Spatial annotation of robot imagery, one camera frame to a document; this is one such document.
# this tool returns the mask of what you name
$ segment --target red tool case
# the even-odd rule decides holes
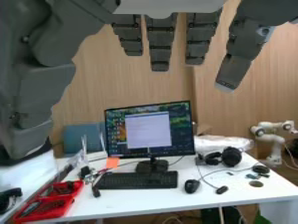
[[[56,183],[46,187],[38,196],[23,206],[22,210],[14,216],[14,223],[33,222],[45,219],[55,219],[66,215],[75,197],[82,192],[84,182],[75,181],[72,191],[68,192],[70,182]]]

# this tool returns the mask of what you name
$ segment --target monitor stand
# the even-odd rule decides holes
[[[151,161],[143,161],[138,164],[138,173],[152,173],[152,172],[167,172],[170,167],[170,162],[167,160],[156,159],[151,157]]]

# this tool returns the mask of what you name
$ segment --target screen display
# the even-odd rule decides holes
[[[191,102],[172,102],[106,111],[111,157],[195,154]]]

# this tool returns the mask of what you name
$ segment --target keyboard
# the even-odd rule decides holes
[[[178,188],[179,172],[106,173],[96,183],[99,189],[166,189]]]

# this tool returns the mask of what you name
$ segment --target wall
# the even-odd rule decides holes
[[[298,122],[297,25],[277,28],[236,92],[227,94],[215,88],[239,3],[240,0],[229,0],[225,4],[205,64],[196,68],[184,63],[184,15],[179,18],[168,73],[151,71],[146,33],[143,57],[124,54],[111,26],[84,41],[75,57],[72,85],[54,107],[54,143],[62,141],[66,125],[103,120],[107,108],[183,99],[194,100],[196,120],[211,124],[215,134],[248,137],[249,127],[259,121]]]
[[[205,64],[194,69],[198,118],[213,126],[215,134],[251,136],[249,127],[259,121],[298,122],[298,27],[285,24],[276,29],[240,88],[233,94],[223,93],[215,80],[239,3],[229,0],[225,4]]]
[[[186,17],[179,17],[171,70],[154,73],[144,33],[144,56],[128,57],[111,26],[87,38],[75,56],[76,76],[54,107],[52,142],[62,141],[63,127],[104,120],[108,108],[190,100],[194,96],[191,68],[184,65]]]

